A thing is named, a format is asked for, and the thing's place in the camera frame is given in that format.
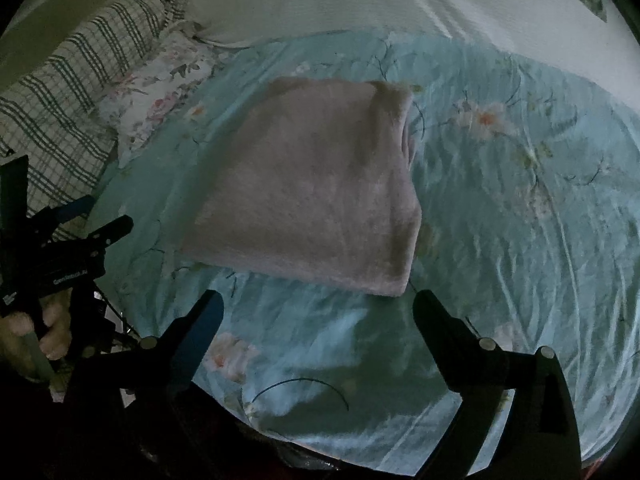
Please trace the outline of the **person's left hand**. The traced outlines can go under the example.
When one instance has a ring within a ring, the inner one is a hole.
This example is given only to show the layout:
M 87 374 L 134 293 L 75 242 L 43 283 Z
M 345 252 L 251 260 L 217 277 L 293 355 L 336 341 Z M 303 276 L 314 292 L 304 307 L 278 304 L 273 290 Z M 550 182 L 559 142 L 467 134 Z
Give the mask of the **person's left hand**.
M 63 359 L 72 343 L 70 296 L 72 290 L 66 289 L 40 299 L 39 317 L 44 326 L 42 336 L 36 334 L 34 321 L 27 313 L 16 312 L 2 318 L 2 358 L 23 375 L 34 374 L 37 367 L 27 339 L 35 337 L 40 356 L 48 361 Z

